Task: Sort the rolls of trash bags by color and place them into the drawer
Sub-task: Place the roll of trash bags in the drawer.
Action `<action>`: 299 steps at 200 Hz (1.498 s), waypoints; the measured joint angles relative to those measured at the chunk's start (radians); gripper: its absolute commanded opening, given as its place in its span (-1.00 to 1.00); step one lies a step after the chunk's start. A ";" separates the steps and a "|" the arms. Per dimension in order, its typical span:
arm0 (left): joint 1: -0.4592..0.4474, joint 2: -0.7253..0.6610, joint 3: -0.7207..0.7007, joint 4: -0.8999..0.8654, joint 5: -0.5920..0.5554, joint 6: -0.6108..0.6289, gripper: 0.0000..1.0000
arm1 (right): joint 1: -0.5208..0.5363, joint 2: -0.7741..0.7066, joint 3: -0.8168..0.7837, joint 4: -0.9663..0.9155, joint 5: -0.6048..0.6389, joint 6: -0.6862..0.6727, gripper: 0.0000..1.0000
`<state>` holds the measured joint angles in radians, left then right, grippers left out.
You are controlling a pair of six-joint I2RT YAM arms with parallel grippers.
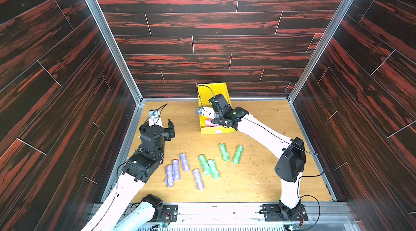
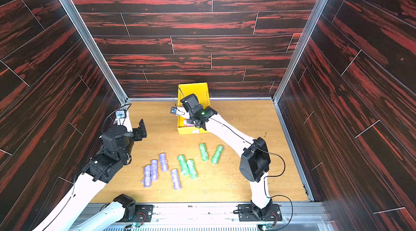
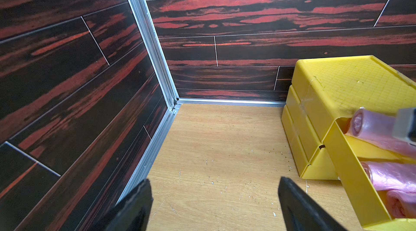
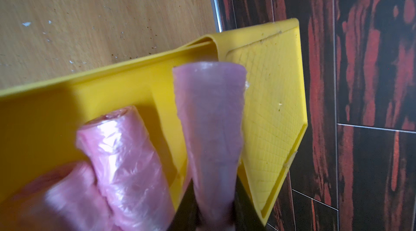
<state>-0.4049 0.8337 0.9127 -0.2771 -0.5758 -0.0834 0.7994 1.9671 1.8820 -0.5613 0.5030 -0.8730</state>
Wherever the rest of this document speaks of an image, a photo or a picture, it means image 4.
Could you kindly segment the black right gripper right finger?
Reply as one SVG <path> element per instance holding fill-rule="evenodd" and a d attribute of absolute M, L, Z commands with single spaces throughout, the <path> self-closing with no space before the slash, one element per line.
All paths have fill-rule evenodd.
<path fill-rule="evenodd" d="M 237 177 L 233 218 L 236 231 L 264 231 L 265 225 L 260 220 L 250 198 Z"/>

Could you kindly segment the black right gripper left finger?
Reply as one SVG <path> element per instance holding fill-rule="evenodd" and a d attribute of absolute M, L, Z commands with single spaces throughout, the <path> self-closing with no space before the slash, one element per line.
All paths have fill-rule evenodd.
<path fill-rule="evenodd" d="M 167 231 L 195 231 L 199 224 L 199 209 L 190 180 L 178 210 Z"/>

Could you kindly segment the yellow plastic drawer box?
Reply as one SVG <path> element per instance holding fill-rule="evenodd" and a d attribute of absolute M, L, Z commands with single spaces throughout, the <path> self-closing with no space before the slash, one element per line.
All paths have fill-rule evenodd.
<path fill-rule="evenodd" d="M 178 207 L 187 170 L 173 68 L 201 61 L 247 70 L 238 176 L 266 223 L 308 126 L 299 22 L 205 35 L 180 48 L 1 91 L 1 199 L 64 163 L 81 160 L 76 130 L 135 105 Z"/>

